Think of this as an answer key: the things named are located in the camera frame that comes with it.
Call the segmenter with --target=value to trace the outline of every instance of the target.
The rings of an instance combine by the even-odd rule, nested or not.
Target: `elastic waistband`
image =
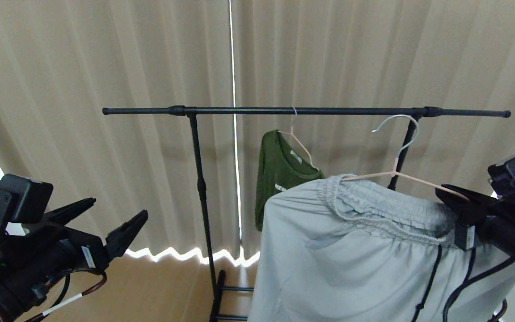
[[[341,181],[352,174],[322,180],[318,192],[327,208],[345,220],[374,215],[397,224],[426,230],[433,241],[447,241],[453,233],[456,214],[443,203],[415,198],[368,180]]]

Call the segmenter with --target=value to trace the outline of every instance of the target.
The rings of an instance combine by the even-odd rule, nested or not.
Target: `beige curtain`
[[[88,196],[71,226],[106,236],[142,210],[132,245],[201,247],[190,126],[103,107],[231,106],[227,0],[0,2],[0,164],[53,183],[49,208]],[[200,116],[216,251],[239,250],[232,116]]]
[[[406,159],[407,174],[482,192],[488,165],[515,153],[515,1],[234,0],[232,10],[237,106],[511,110],[509,119],[423,119]],[[328,176],[375,173],[392,167],[407,126],[397,120],[371,134],[383,119],[299,116],[296,134]],[[259,249],[260,139],[289,130],[290,117],[237,120],[249,257]],[[403,179],[398,191],[435,198]]]

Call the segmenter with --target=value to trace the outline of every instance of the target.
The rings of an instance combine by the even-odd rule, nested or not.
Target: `black metal pole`
[[[415,115],[415,116],[413,116],[413,118],[415,121],[418,122],[421,119],[421,116]],[[416,128],[417,128],[417,126],[413,122],[409,122],[409,126],[406,129],[405,140],[402,143],[403,146],[405,144],[408,144],[411,141],[411,139],[413,138],[414,130],[416,130]],[[403,165],[403,163],[405,163],[406,154],[409,152],[409,148],[410,148],[410,146],[404,148],[401,151],[401,154],[399,155],[399,162],[397,163],[397,171],[398,172],[401,171],[402,165]],[[388,184],[387,188],[389,188],[391,190],[396,190],[398,179],[399,179],[398,175],[395,175],[394,177],[392,177],[391,182]]]
[[[202,206],[202,218],[204,218],[204,232],[206,233],[206,247],[208,249],[210,276],[212,277],[212,291],[214,299],[217,297],[219,290],[216,286],[216,269],[214,268],[214,255],[212,251],[212,240],[210,238],[210,220],[208,217],[208,202],[206,196],[206,181],[202,172],[202,155],[200,153],[200,137],[198,137],[198,121],[196,114],[188,114],[190,119],[190,128],[192,128],[192,141],[194,142],[194,157],[196,159],[196,172],[198,173],[198,194],[200,195],[200,204]]]
[[[170,106],[169,108],[103,108],[109,114],[295,114],[300,115],[395,115],[405,114],[434,118],[441,115],[455,116],[493,116],[509,118],[509,110],[446,110],[444,108],[426,106],[422,108],[327,108],[327,107],[187,107]]]

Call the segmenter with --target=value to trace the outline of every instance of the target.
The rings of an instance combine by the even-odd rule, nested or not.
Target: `black drawstring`
[[[440,264],[441,257],[442,257],[442,246],[438,245],[437,259],[435,261],[435,265],[433,266],[433,271],[431,273],[431,278],[429,279],[429,284],[426,286],[425,295],[422,297],[422,301],[417,305],[417,310],[414,312],[412,322],[416,322],[418,315],[421,313],[421,310],[423,308],[425,308],[426,298],[429,297],[429,293],[431,292],[431,288],[433,286],[433,281],[435,280],[436,270],[438,268],[438,264]]]

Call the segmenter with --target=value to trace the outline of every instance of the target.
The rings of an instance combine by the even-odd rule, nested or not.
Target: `black garment rack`
[[[206,181],[202,174],[202,157],[200,155],[200,140],[198,137],[198,114],[300,114],[300,115],[395,115],[405,114],[412,116],[417,122],[421,118],[435,118],[437,116],[491,116],[496,118],[509,118],[509,110],[446,110],[443,108],[426,106],[423,108],[275,108],[275,107],[187,107],[170,106],[169,108],[103,108],[104,115],[109,114],[170,114],[174,116],[187,116],[192,128],[192,141],[194,143],[194,157],[196,158],[196,171],[198,172],[198,194],[202,204],[202,218],[204,220],[204,232],[206,232],[206,246],[208,249],[209,268],[212,279],[213,304],[209,316],[209,322],[218,320],[247,321],[247,316],[220,314],[220,304],[223,291],[252,292],[253,288],[225,286],[225,271],[221,270],[216,279],[212,241],[210,239],[210,224],[208,216],[208,204],[206,197]],[[415,124],[409,122],[403,145],[413,137]],[[397,171],[401,171],[408,147],[399,155]],[[395,190],[398,176],[391,179],[388,188]]]

